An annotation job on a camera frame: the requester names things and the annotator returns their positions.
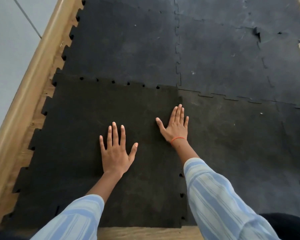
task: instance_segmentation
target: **right hand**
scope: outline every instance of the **right hand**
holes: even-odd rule
[[[182,104],[179,104],[178,107],[176,106],[173,109],[167,128],[164,128],[159,118],[155,119],[166,141],[171,143],[171,140],[176,137],[184,137],[187,139],[189,117],[187,116],[184,121],[184,115],[185,109],[182,107]]]

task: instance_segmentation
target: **white wall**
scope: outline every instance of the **white wall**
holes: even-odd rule
[[[42,37],[58,0],[16,0]]]
[[[0,126],[39,41],[14,0],[0,0]]]

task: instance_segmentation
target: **finger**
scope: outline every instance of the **finger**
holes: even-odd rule
[[[170,117],[170,120],[169,120],[169,125],[171,125],[174,122],[174,120],[176,118],[177,109],[178,109],[178,107],[175,106],[174,109],[172,110],[171,117]]]
[[[112,147],[112,127],[111,127],[111,125],[108,128],[107,149],[110,147]]]
[[[157,125],[159,126],[160,132],[163,132],[166,130],[166,128],[164,128],[164,125],[162,123],[162,121],[159,118],[155,118]]]
[[[129,162],[130,163],[133,163],[133,161],[134,161],[134,157],[136,156],[137,148],[138,148],[138,143],[133,144],[133,146],[131,148],[131,152],[129,154]]]
[[[184,116],[185,116],[185,109],[181,108],[181,113],[180,113],[180,124],[184,123]]]
[[[188,129],[189,116],[185,118],[184,127]]]
[[[120,146],[126,148],[126,130],[123,125],[121,125]]]
[[[100,141],[101,154],[103,154],[106,151],[106,149],[105,149],[105,145],[103,144],[102,136],[99,136],[99,141]]]
[[[119,135],[118,128],[115,122],[112,122],[112,136],[113,136],[113,145],[119,145]]]
[[[176,110],[176,118],[174,121],[178,123],[180,123],[181,108],[182,108],[182,104],[179,104],[178,109]]]

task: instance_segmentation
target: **floor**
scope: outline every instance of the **floor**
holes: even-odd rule
[[[10,213],[13,210],[13,207],[16,203],[18,194],[11,194],[14,182],[19,173],[19,169],[22,166],[27,166],[30,163],[32,158],[32,151],[28,150],[28,144],[32,138],[32,134],[35,128],[41,128],[44,123],[44,116],[41,114],[41,109],[44,104],[46,96],[52,96],[54,92],[54,87],[49,82],[49,79],[52,78],[56,68],[62,68],[64,61],[61,59],[61,54],[66,45],[71,44],[71,40],[68,38],[68,33],[70,32],[71,26],[75,25],[76,19],[76,10],[82,7],[81,0],[77,0],[76,6],[73,9],[73,15],[71,20],[68,22],[67,29],[64,31],[64,41],[60,45],[60,49],[56,52],[54,64],[50,70],[50,74],[47,77],[46,86],[41,95],[41,98],[37,104],[36,112],[33,116],[32,123],[29,126],[28,132],[23,140],[23,145],[18,153],[16,163],[12,173],[10,175],[9,181],[6,184],[5,191],[0,200],[0,216]],[[142,239],[201,239],[200,232],[195,226],[184,226],[181,229],[155,229],[155,228],[101,228],[98,232],[99,239],[127,239],[131,238],[131,234],[139,236]]]

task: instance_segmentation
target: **sleeve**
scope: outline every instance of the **sleeve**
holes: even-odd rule
[[[200,158],[184,164],[188,200],[205,240],[279,240],[271,225]]]
[[[103,199],[95,194],[79,198],[49,221],[31,240],[96,240],[104,205]]]

